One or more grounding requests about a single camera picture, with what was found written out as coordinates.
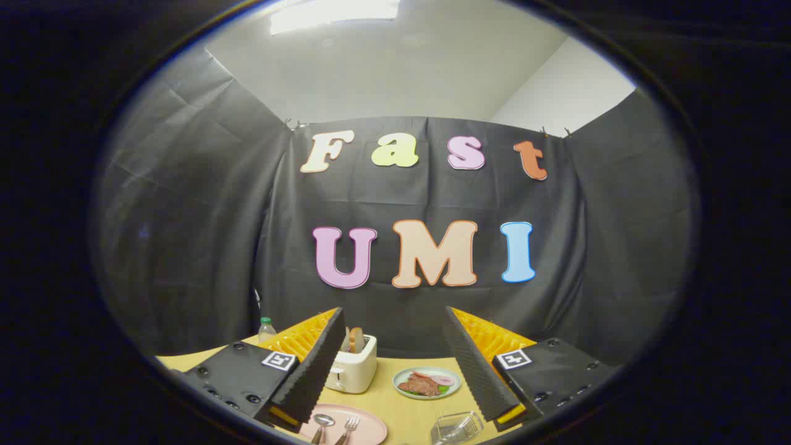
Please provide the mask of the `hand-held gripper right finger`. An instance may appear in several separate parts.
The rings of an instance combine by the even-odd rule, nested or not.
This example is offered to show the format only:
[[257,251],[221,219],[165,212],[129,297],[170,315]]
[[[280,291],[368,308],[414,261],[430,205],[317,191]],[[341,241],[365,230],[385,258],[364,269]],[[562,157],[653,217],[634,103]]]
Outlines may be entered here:
[[619,370],[559,338],[532,341],[452,307],[444,338],[484,420],[498,431],[566,409]]

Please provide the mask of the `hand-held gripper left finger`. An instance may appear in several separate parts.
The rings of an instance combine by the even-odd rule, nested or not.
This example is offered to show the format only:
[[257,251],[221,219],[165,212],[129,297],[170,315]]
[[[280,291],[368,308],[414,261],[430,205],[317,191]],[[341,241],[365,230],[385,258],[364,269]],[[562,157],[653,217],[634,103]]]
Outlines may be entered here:
[[172,374],[217,407],[297,433],[311,419],[344,338],[337,307],[260,345],[229,344]]

